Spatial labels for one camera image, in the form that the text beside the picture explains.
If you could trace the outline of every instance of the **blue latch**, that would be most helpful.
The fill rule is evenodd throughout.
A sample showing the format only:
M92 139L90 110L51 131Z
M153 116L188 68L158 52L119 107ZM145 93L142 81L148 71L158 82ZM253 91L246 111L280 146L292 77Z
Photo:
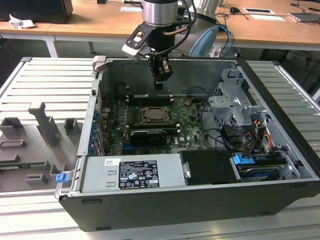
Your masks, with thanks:
M55 177L55 182L57 184L60 183L69 183L69 173L58 173Z
M255 164L255 160L252 156L249 158L243 158L242 154L236 154L235 156L232 157L235 165L238 164Z

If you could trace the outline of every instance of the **computer case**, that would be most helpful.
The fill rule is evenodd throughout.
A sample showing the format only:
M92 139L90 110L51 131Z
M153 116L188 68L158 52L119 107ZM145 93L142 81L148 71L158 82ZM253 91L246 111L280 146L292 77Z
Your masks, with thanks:
M2 0L0 21L8 21L9 14L21 20L65 24L73 12L71 0Z

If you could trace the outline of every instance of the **white sticker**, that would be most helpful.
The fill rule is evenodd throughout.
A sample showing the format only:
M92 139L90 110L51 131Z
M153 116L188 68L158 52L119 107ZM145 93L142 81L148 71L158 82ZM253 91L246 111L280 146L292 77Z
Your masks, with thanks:
M119 163L121 161L121 158L107 158L104 161L105 166L119 166Z

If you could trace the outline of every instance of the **paper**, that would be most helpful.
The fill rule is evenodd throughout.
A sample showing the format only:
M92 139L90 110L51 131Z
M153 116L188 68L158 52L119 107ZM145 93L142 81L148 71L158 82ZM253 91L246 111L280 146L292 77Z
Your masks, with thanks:
M268 20L268 21L282 21L285 22L285 20L280 16L272 16L272 15L256 15L251 14L251 17L253 17L255 20Z
M21 20L11 16L11 14L9 14L9 16L9 23L17 29L21 30L22 28L32 28L36 26L32 20Z
M141 13L142 9L140 7L122 6L120 12Z

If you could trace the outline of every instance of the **floor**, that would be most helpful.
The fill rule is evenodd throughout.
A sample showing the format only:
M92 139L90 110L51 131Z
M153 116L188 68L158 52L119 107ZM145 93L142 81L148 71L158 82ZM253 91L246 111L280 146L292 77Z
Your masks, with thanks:
M95 55L106 55L108 57L124 57L121 51L122 43L95 42L95 54L90 53L89 44L80 41L58 41L58 51L62 58L92 58ZM262 49L234 48L233 51L240 52L240 56L247 60L259 60ZM274 60L283 55L283 51L272 51L269 55ZM22 57L49 57L49 51L44 41L12 39L1 44L0 48L0 85L2 85ZM311 56L309 65L306 65L306 57ZM300 84L304 81L308 73L320 59L320 52L290 51L281 65ZM308 89L310 84L320 76L320 64L314 69L303 85Z

